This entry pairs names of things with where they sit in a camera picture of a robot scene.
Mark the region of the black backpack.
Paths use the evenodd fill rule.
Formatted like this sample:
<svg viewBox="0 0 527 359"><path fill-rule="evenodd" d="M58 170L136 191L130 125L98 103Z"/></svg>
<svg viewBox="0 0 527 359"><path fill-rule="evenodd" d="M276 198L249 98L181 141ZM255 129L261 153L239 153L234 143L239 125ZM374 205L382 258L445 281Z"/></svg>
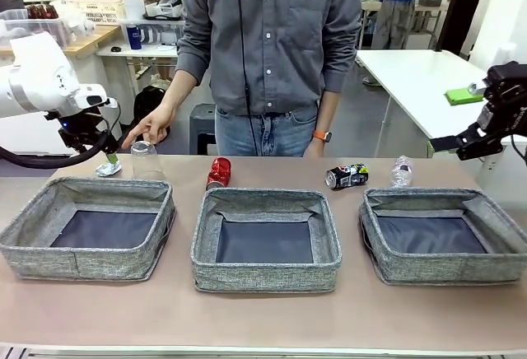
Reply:
<svg viewBox="0 0 527 359"><path fill-rule="evenodd" d="M146 86L138 93L133 103L133 129L139 125L140 121L147 117L153 110L155 110L162 102L166 91L156 86ZM170 114L169 123L161 129L160 137L157 144L166 140L170 134L171 121L174 118L174 113ZM137 135L137 140L146 140L143 134Z"/></svg>

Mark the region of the white plastic crate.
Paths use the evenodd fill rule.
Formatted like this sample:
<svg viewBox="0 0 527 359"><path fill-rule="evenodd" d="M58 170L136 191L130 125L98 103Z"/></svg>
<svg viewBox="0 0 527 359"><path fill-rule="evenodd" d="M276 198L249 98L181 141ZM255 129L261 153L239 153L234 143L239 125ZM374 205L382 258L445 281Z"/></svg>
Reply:
<svg viewBox="0 0 527 359"><path fill-rule="evenodd" d="M86 15L87 19L96 25L116 26L119 20L124 19L124 7L120 1L97 2L97 1L74 1L60 0L62 4L76 8Z"/></svg>

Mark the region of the wood-topped white counter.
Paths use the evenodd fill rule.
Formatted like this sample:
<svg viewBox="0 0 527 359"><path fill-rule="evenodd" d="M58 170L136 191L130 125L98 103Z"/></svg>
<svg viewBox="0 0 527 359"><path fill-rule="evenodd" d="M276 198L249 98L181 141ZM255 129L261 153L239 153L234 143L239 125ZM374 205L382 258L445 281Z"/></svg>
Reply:
<svg viewBox="0 0 527 359"><path fill-rule="evenodd" d="M93 35L73 41L64 50L80 82L99 83L116 100L120 88L110 83L97 53L116 40L118 33L115 26L98 26ZM42 113L0 118L0 146L22 155L71 156L73 150L65 147L58 130L58 121L48 121Z"/></svg>

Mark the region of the person in grey shirt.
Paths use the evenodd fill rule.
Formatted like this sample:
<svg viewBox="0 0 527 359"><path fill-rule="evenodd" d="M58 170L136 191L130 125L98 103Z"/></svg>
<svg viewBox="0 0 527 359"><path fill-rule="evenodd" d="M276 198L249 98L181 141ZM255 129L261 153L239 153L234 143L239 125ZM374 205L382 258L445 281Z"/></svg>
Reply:
<svg viewBox="0 0 527 359"><path fill-rule="evenodd" d="M320 99L341 94L360 0L183 0L176 71L209 76L223 156L303 156Z"/></svg>

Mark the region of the crushed red can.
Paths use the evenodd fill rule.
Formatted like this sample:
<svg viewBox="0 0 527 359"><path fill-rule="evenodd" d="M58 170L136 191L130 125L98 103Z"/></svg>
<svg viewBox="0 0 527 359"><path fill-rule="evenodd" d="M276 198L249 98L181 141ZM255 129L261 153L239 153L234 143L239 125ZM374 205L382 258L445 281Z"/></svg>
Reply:
<svg viewBox="0 0 527 359"><path fill-rule="evenodd" d="M206 190L225 188L231 179L231 162L225 157L218 157L208 173Z"/></svg>

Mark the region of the white table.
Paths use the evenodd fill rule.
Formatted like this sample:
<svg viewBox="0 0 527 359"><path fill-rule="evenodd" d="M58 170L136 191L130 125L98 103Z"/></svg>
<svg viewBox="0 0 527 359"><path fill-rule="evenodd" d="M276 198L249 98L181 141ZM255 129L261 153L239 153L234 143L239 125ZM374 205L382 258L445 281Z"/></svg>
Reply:
<svg viewBox="0 0 527 359"><path fill-rule="evenodd" d="M485 76L484 71L450 52L361 49L357 58L389 93L386 110L398 104L428 138L464 131L484 106L483 102L452 106L445 98L446 91Z"/></svg>

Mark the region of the crushed black can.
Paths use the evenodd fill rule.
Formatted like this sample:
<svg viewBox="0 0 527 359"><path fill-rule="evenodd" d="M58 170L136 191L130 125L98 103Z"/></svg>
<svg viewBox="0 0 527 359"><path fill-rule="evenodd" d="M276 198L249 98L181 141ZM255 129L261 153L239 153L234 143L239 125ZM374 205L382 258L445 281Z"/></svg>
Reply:
<svg viewBox="0 0 527 359"><path fill-rule="evenodd" d="M338 190L366 184L369 169L362 163L337 166L326 172L325 183L330 189Z"/></svg>

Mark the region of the clear plastic bottle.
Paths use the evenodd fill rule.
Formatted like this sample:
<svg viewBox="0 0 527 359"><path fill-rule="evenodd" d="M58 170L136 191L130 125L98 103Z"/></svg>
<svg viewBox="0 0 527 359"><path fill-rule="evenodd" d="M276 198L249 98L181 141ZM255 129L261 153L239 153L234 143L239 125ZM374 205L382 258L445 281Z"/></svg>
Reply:
<svg viewBox="0 0 527 359"><path fill-rule="evenodd" d="M390 173L391 185L396 188L407 187L413 181L413 163L407 156L396 159Z"/></svg>

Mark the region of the brown bottles pack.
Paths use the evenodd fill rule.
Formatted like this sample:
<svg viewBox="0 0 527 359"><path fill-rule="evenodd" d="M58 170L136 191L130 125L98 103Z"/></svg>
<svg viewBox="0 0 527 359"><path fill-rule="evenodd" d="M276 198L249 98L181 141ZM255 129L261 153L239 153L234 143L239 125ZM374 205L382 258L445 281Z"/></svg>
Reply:
<svg viewBox="0 0 527 359"><path fill-rule="evenodd" d="M58 19L56 9L49 4L31 4L26 6L29 19L54 20Z"/></svg>

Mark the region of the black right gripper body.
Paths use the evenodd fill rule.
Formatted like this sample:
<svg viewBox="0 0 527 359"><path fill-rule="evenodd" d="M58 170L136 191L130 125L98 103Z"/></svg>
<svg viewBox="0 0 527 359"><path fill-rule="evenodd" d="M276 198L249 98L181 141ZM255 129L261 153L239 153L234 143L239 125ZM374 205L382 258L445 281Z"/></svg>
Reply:
<svg viewBox="0 0 527 359"><path fill-rule="evenodd" d="M504 95L505 135L527 135L527 88L513 86Z"/></svg>

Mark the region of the blue bottle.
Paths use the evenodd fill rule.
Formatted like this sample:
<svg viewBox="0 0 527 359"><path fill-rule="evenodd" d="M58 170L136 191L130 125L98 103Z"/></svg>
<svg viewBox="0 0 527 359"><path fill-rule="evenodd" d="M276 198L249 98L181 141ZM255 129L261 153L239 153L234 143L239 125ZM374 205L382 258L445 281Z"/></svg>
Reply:
<svg viewBox="0 0 527 359"><path fill-rule="evenodd" d="M128 42L131 50L140 50L142 48L142 35L138 26L126 25Z"/></svg>

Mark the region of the clear plastic cup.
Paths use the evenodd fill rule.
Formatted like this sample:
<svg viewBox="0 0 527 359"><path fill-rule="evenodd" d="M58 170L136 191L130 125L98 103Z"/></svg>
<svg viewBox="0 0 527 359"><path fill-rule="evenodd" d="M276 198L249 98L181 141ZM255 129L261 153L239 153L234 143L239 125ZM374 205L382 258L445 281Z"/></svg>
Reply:
<svg viewBox="0 0 527 359"><path fill-rule="evenodd" d="M147 141L137 141L130 147L133 177L140 180L165 180L160 158L155 146Z"/></svg>

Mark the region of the white paper ball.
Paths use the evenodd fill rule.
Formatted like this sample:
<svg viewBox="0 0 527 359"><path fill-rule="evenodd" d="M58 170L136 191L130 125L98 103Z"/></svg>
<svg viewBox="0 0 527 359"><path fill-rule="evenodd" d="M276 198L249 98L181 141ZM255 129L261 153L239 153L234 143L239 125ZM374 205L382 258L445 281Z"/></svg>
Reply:
<svg viewBox="0 0 527 359"><path fill-rule="evenodd" d="M99 165L96 168L96 174L99 177L110 177L110 176L113 176L119 173L121 169L122 169L122 166L119 161L117 161L116 163L112 163L108 161L106 163Z"/></svg>

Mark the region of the person's left hand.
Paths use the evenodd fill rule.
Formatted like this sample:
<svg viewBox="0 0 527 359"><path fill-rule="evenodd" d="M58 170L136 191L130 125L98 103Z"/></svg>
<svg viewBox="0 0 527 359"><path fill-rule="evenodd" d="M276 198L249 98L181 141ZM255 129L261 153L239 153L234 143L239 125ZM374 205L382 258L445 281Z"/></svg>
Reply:
<svg viewBox="0 0 527 359"><path fill-rule="evenodd" d="M304 151L303 157L316 158L324 155L325 143L319 139L313 138L306 150Z"/></svg>

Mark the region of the person's right hand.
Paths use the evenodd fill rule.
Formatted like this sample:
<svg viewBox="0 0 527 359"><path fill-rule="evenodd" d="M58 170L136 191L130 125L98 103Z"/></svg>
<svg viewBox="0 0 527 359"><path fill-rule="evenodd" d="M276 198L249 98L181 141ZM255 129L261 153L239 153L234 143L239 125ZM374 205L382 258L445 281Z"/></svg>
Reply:
<svg viewBox="0 0 527 359"><path fill-rule="evenodd" d="M175 107L166 103L161 103L150 114L143 118L133 127L124 139L121 147L130 148L140 136L143 141L156 145L162 142L167 136L167 128L175 118Z"/></svg>

